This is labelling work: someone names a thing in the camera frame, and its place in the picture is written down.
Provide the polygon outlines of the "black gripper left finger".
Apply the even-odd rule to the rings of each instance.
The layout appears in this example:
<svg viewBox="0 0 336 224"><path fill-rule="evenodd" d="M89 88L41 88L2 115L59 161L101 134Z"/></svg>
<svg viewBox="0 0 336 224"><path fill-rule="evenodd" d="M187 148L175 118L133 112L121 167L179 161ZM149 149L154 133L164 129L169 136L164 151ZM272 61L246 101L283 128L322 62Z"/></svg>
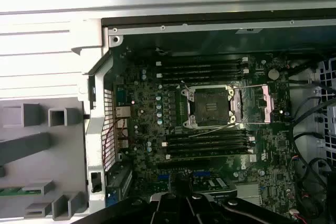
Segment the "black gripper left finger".
<svg viewBox="0 0 336 224"><path fill-rule="evenodd" d="M171 182L171 190L153 195L150 202L129 197L75 223L178 223L187 196L188 178L176 176Z"/></svg>

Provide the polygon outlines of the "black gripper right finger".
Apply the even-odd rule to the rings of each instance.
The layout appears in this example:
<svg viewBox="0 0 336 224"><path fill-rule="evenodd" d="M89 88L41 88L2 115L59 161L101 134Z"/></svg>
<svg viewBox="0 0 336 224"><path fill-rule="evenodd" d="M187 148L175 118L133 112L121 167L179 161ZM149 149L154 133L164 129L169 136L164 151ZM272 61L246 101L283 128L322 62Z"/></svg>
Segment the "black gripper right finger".
<svg viewBox="0 0 336 224"><path fill-rule="evenodd" d="M197 223L295 223L293 220L238 198L231 181L222 178L219 190L194 191L193 177L183 178L183 214L189 211Z"/></svg>

